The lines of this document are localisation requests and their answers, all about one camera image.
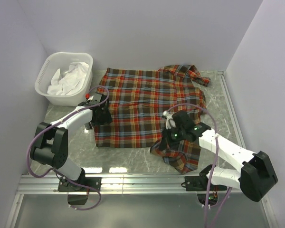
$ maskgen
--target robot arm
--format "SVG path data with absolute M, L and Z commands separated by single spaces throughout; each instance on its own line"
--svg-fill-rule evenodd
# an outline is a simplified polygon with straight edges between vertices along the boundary
M 172 116 L 165 112 L 164 117 L 167 118 L 167 123 L 163 129 L 161 148 L 186 139 L 191 142 L 198 141 L 200 147 L 216 153 L 217 137 L 219 157 L 229 162 L 235 170 L 215 167 L 211 184 L 241 189 L 249 199 L 258 202 L 277 183 L 276 173 L 266 153 L 254 153 L 241 148 L 215 134 L 214 130 L 204 123 L 195 125 L 185 111 L 179 111 Z M 201 172 L 207 178 L 210 168 L 211 165 Z
M 78 183 L 84 182 L 84 170 L 68 158 L 68 137 L 83 125 L 91 129 L 93 126 L 112 122 L 108 110 L 109 100 L 95 108 L 85 109 L 79 112 L 80 109 L 96 105 L 104 99 L 105 96 L 98 93 L 93 97 L 87 97 L 85 102 L 80 103 L 78 107 L 71 112 L 77 112 L 76 114 L 64 123 L 45 132 L 36 140 L 30 152 L 31 159 L 55 168 L 59 173 L 72 181 L 77 181 Z M 37 126 L 35 135 L 51 125 L 62 122 L 65 117 L 49 124 L 40 123 Z

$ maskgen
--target white wall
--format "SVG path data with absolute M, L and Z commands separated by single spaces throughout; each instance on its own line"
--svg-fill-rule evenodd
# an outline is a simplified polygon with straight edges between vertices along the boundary
M 269 154 L 278 176 L 270 191 L 285 228 L 285 0 L 264 0 L 226 76 L 247 147 Z
M 34 89 L 47 54 L 15 0 L 0 0 L 0 228 L 4 226 L 25 151 L 45 116 L 47 101 Z
M 18 0 L 49 54 L 94 69 L 195 64 L 225 70 L 262 0 Z

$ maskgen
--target small white object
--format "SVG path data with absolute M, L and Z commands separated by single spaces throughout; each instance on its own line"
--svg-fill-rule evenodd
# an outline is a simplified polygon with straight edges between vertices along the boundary
M 170 129 L 170 128 L 176 126 L 175 121 L 173 120 L 172 115 L 170 113 L 168 113 L 167 111 L 164 111 L 162 113 L 162 115 L 167 118 L 167 120 L 166 120 L 166 129 Z
M 56 71 L 51 79 L 51 85 L 47 89 L 49 95 L 73 95 L 83 86 L 89 65 L 85 62 L 74 62 L 69 66 L 64 77 L 60 69 Z
M 72 95 L 49 95 L 47 93 L 48 86 L 51 85 L 53 75 L 60 69 L 61 72 L 66 72 L 70 68 L 70 64 L 74 62 L 85 62 L 89 65 L 86 77 L 83 81 L 82 87 Z M 90 89 L 92 82 L 92 66 L 93 58 L 87 53 L 70 53 L 70 52 L 57 52 L 50 55 L 35 82 L 35 90 L 42 96 L 45 96 L 53 105 L 60 106 L 77 106 L 82 101 L 85 101 L 86 93 Z

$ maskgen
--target plaid shirt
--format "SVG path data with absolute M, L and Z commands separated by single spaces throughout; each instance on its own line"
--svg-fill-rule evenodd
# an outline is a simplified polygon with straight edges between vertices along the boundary
M 115 148 L 150 147 L 161 139 L 165 120 L 162 113 L 181 103 L 205 106 L 204 93 L 195 88 L 191 80 L 207 86 L 209 78 L 200 76 L 195 66 L 172 65 L 157 71 L 121 70 L 108 68 L 100 85 L 110 91 L 110 113 L 113 122 L 94 128 L 97 146 Z M 196 124 L 201 111 L 190 113 Z M 182 141 L 178 148 L 159 151 L 157 144 L 151 153 L 162 156 L 165 163 L 179 172 L 186 173 L 197 168 L 200 147 Z

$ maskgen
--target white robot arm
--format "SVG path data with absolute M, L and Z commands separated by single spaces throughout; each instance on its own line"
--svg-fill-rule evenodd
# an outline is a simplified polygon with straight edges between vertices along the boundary
M 164 112 L 163 115 L 167 118 L 167 122 L 166 128 L 163 129 L 161 150 L 167 145 L 189 140 L 198 142 L 201 148 L 216 153 L 215 138 L 217 137 L 219 157 L 235 169 L 215 167 L 211 184 L 240 189 L 249 199 L 258 202 L 277 183 L 276 173 L 266 153 L 254 153 L 241 148 L 221 135 L 215 134 L 214 130 L 204 123 L 195 125 L 185 111 L 179 111 L 173 115 Z M 210 167 L 211 165 L 201 172 L 207 178 L 209 178 Z

